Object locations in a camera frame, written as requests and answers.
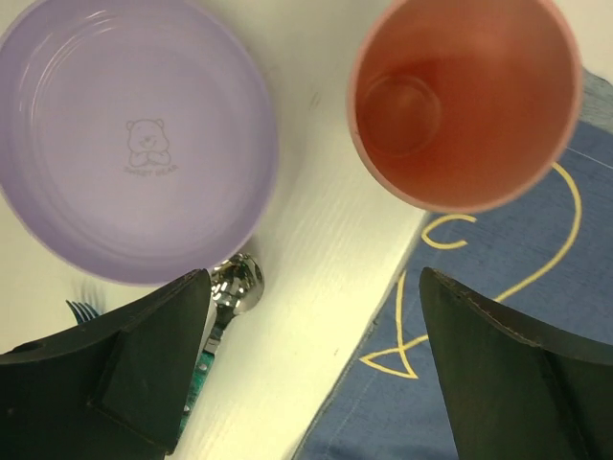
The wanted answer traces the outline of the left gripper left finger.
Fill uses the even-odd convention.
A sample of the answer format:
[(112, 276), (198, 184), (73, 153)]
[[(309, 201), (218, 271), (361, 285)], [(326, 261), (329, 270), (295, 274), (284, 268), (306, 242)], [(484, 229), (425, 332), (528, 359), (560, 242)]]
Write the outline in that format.
[(1, 356), (4, 454), (171, 454), (211, 298), (204, 269)]

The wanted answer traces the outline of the blue fish-print cloth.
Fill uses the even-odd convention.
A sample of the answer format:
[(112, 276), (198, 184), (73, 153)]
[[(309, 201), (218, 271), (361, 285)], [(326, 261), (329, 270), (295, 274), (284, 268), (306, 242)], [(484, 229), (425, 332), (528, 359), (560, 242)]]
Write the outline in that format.
[(488, 213), (425, 220), (399, 279), (297, 447), (297, 458), (456, 457), (420, 306), (425, 267), (558, 328), (611, 341), (609, 80), (585, 75), (574, 137), (529, 193)]

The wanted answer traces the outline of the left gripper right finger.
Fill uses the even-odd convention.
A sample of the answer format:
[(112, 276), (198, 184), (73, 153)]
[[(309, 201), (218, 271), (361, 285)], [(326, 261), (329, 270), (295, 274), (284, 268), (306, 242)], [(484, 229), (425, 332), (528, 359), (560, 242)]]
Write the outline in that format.
[(611, 458), (611, 345), (430, 267), (420, 303), (459, 458)]

